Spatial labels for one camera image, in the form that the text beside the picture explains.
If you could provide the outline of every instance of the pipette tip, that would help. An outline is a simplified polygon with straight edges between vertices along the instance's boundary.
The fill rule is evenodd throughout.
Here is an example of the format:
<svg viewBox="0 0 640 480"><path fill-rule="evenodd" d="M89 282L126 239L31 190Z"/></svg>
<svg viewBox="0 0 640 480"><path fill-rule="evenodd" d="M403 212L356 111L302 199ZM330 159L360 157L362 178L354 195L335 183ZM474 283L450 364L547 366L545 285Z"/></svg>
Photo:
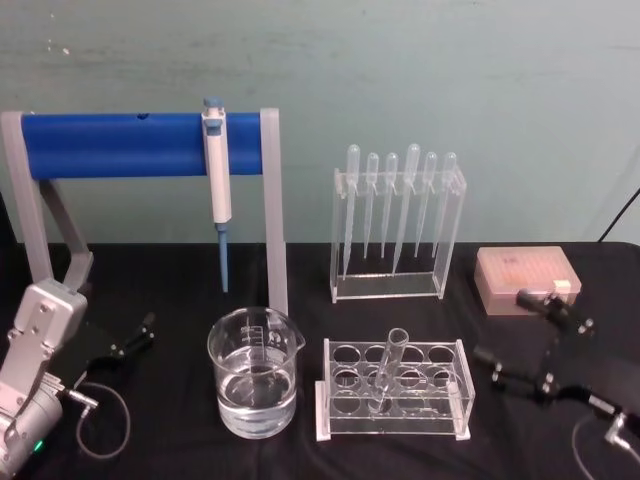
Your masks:
<svg viewBox="0 0 640 480"><path fill-rule="evenodd" d="M220 251L220 277L222 280L222 291L229 292L229 268L227 263L227 224L216 223L218 232L218 247Z"/></svg>

